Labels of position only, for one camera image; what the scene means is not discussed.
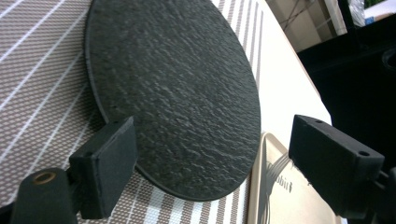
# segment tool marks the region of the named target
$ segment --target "striped mat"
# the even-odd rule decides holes
[[[82,49],[89,0],[0,1],[0,206],[18,185],[68,157],[104,125]],[[261,0],[214,0],[244,47],[259,83]],[[79,223],[245,223],[248,179],[232,194],[192,203],[163,193],[135,173],[112,216]]]

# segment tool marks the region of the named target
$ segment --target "black rubber pad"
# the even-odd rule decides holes
[[[259,97],[245,52],[210,1],[96,0],[85,41],[105,120],[134,115],[143,176],[192,201],[239,187],[259,147]]]

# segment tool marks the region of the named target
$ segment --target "black textured disc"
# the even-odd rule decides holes
[[[106,121],[134,115],[138,171],[192,201],[247,177],[260,106],[240,43],[208,0],[96,0],[86,57]]]

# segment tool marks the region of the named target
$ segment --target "textured surface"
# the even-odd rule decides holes
[[[1,206],[16,199],[25,176],[48,167],[67,168],[68,157],[104,125],[82,56],[90,4],[0,1]],[[262,21],[270,16],[269,8],[254,0],[213,4],[237,34],[259,82],[260,62],[268,52],[262,42],[268,24]],[[247,180],[220,200],[192,203],[153,187],[136,172],[110,218],[79,223],[245,223],[248,186]]]
[[[236,35],[209,1],[95,0],[86,50],[107,120],[135,118],[138,170],[193,201],[235,190],[259,145],[258,91]]]

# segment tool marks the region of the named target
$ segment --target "round plate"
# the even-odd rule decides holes
[[[236,35],[209,1],[94,1],[86,59],[107,122],[133,115],[137,170],[179,198],[210,201],[247,177],[259,97]]]

